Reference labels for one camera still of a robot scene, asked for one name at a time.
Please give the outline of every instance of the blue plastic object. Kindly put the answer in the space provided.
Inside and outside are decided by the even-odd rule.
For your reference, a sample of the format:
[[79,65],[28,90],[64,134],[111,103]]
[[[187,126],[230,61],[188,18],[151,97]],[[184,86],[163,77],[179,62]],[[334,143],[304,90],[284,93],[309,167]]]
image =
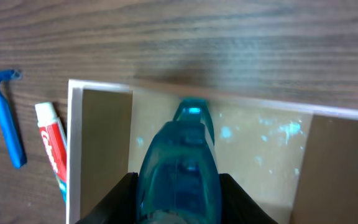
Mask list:
[[155,135],[136,192],[136,223],[220,224],[221,185],[205,100],[183,100]]
[[[0,83],[2,81],[8,81],[18,78],[21,78],[21,75],[19,72],[15,70],[0,71]],[[0,125],[13,166],[16,169],[18,169],[27,162],[27,159],[25,157],[24,150],[20,142],[19,135],[17,133],[17,129],[14,125],[9,103],[7,102],[5,97],[1,94],[1,92],[0,92]]]

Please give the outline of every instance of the red label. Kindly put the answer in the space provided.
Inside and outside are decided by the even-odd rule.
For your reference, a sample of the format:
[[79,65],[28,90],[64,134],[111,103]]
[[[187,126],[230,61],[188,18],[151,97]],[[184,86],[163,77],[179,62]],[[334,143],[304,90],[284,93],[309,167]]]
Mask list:
[[41,127],[40,134],[53,171],[65,183],[67,176],[67,155],[58,123]]

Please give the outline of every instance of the razor head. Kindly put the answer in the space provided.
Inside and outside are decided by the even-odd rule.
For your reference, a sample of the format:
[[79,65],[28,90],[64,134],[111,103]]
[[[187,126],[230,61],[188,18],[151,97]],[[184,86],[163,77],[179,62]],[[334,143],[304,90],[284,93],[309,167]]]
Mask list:
[[3,70],[0,71],[0,81],[8,81],[22,78],[22,75],[17,70]]

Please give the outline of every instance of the cardboard box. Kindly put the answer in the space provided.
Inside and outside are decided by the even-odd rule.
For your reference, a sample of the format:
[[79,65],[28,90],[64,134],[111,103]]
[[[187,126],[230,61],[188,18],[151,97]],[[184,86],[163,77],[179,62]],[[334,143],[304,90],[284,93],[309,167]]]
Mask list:
[[358,159],[351,147],[358,146],[358,121],[330,117],[358,119],[357,110],[158,83],[70,80],[67,224],[85,216],[124,174],[140,171],[151,140],[186,96],[209,101],[219,173],[231,174],[276,221],[358,217],[358,160],[346,156]]

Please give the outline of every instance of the blue razor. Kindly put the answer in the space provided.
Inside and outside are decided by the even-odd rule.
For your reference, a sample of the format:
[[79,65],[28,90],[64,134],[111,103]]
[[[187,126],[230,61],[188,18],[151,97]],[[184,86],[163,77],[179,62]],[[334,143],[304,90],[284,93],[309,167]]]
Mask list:
[[[20,78],[21,78],[21,74],[15,70],[0,71],[0,83],[2,81],[9,81],[9,80],[20,79]],[[9,103],[2,95],[1,91],[0,91],[0,125],[13,166],[16,169],[18,169],[27,162],[27,159],[25,157],[23,146],[21,144],[19,135],[17,133],[17,129],[14,124]]]

